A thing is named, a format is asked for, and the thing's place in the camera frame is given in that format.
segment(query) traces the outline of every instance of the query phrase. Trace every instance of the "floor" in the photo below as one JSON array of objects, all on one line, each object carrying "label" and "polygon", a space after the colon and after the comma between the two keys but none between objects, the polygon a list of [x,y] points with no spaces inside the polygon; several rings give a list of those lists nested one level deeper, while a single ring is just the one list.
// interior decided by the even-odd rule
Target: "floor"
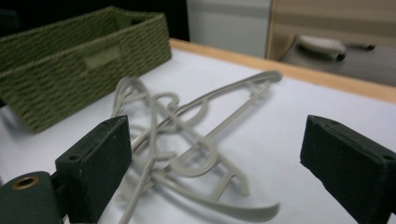
[{"label": "floor", "polygon": [[315,53],[296,43],[280,61],[396,87],[396,48],[376,46],[367,50],[356,44],[344,44],[346,57],[341,62],[335,60],[336,55]]}]

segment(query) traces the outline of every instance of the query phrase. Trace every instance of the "white object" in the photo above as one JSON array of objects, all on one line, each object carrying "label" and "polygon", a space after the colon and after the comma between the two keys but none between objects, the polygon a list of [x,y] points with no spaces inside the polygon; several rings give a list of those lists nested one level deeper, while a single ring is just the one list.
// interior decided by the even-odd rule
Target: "white object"
[{"label": "white object", "polygon": [[337,54],[337,61],[344,60],[346,56],[346,47],[339,40],[301,35],[298,37],[298,44],[314,52]]}]

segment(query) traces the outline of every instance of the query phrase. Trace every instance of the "wall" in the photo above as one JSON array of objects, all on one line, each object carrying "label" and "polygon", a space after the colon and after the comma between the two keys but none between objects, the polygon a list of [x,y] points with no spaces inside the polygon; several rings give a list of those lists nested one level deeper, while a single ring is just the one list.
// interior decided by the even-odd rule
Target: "wall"
[{"label": "wall", "polygon": [[191,42],[263,58],[271,0],[188,0]]}]

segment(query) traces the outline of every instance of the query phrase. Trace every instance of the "green wicker basket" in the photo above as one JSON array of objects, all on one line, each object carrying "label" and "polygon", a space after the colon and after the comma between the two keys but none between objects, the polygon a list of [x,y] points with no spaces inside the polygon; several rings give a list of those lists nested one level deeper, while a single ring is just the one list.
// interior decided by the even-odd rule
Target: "green wicker basket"
[{"label": "green wicker basket", "polygon": [[0,98],[39,132],[169,59],[163,14],[107,7],[0,38]]}]

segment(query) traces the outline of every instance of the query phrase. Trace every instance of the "white tabletop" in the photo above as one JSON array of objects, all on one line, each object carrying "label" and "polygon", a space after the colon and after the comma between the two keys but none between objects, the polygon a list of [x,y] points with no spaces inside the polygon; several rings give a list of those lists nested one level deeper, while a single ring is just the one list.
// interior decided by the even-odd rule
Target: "white tabletop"
[{"label": "white tabletop", "polygon": [[[175,91],[183,105],[196,97],[260,71],[173,50],[173,59],[140,79],[152,93]],[[114,94],[89,105],[42,133],[31,134],[8,106],[0,109],[0,176],[4,182],[34,171],[55,171],[54,160],[97,124],[108,119]],[[247,99],[238,91],[213,104],[200,133]],[[356,223],[300,164],[306,117],[337,120],[380,145],[396,151],[396,105],[310,83],[284,78],[247,113],[216,138],[219,150],[248,177],[246,199],[227,189],[221,199],[245,206],[281,202],[268,223]],[[117,223],[121,206],[111,202],[100,223]],[[245,223],[210,211],[156,187],[139,201],[131,223]],[[391,216],[389,223],[396,223]]]}]

